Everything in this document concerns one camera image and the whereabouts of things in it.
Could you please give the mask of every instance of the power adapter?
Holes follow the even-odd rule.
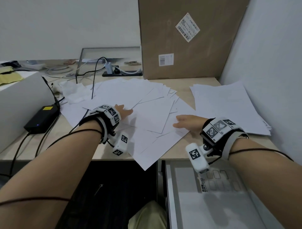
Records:
[[[60,114],[56,104],[43,106],[24,126],[31,134],[43,134]]]

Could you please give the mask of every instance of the khaki pants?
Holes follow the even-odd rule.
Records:
[[[129,220],[128,229],[167,229],[166,212],[151,201]]]

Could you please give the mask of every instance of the yellow sticker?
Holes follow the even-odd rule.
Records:
[[[43,108],[43,111],[44,111],[44,110],[51,110],[52,108],[53,108],[53,107],[44,107],[44,108]]]

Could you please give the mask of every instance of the white wall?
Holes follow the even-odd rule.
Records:
[[[0,60],[73,59],[89,47],[140,47],[138,0],[1,2]]]
[[[220,82],[243,81],[273,143],[302,165],[301,25],[301,0],[251,0]]]

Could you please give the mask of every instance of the hand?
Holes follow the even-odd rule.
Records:
[[[177,115],[178,123],[174,123],[175,128],[186,128],[189,131],[201,131],[207,118],[195,115]]]
[[[133,113],[133,109],[125,110],[124,105],[115,105],[114,107],[120,113],[122,119]]]

